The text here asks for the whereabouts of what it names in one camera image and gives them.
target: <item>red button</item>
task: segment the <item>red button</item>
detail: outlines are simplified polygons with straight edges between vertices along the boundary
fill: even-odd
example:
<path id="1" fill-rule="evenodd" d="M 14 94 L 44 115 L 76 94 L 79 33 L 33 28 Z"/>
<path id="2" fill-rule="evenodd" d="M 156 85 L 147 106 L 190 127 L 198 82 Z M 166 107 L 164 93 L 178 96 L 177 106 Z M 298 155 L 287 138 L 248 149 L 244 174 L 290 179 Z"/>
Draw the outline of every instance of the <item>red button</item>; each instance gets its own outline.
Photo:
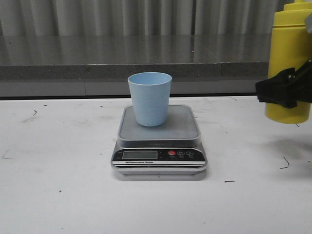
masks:
<path id="1" fill-rule="evenodd" d="M 168 152 L 168 154 L 169 154 L 169 155 L 176 155 L 176 152 L 173 151 L 173 150 L 170 150 L 170 151 Z"/>

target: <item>gray curtain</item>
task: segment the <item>gray curtain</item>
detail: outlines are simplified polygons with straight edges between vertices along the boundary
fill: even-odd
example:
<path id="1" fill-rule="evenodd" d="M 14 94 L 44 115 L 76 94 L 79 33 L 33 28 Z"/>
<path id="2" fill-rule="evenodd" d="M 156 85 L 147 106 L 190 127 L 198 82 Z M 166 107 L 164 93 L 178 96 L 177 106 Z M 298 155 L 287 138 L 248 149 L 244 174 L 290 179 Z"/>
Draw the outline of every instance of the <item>gray curtain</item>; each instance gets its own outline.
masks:
<path id="1" fill-rule="evenodd" d="M 0 36 L 267 34 L 293 0 L 0 0 Z"/>

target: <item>scale platform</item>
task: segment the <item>scale platform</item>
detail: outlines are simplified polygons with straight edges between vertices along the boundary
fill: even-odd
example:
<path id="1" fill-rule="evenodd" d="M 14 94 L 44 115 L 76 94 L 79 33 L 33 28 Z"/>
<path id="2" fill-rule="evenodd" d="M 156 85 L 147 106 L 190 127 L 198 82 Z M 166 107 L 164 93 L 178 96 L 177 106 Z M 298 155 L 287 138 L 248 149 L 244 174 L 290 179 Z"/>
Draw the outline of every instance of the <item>scale platform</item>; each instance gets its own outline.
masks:
<path id="1" fill-rule="evenodd" d="M 169 105 L 164 124 L 139 125 L 133 106 L 124 109 L 112 167 L 125 175 L 193 175 L 207 167 L 193 112 L 186 105 Z"/>

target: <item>black clamp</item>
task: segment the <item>black clamp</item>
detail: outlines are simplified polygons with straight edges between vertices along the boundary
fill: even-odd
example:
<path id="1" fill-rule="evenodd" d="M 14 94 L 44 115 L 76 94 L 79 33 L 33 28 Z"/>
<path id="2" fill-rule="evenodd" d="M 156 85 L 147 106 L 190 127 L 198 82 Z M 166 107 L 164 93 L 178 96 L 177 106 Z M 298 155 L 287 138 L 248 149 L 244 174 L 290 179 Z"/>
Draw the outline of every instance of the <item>black clamp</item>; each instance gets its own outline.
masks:
<path id="1" fill-rule="evenodd" d="M 259 102 L 280 104 L 285 108 L 297 106 L 297 101 L 312 103 L 312 59 L 297 71 L 289 68 L 275 77 L 255 84 Z"/>

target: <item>lcd display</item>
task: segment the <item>lcd display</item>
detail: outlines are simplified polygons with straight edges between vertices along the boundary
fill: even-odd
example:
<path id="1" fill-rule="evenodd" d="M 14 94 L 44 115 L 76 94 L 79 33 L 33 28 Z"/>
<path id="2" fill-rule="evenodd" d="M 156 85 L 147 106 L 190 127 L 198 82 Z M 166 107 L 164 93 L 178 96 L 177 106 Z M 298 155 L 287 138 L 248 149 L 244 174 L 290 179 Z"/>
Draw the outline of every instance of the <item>lcd display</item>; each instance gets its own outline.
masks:
<path id="1" fill-rule="evenodd" d="M 157 159 L 157 151 L 124 151 L 122 159 Z"/>

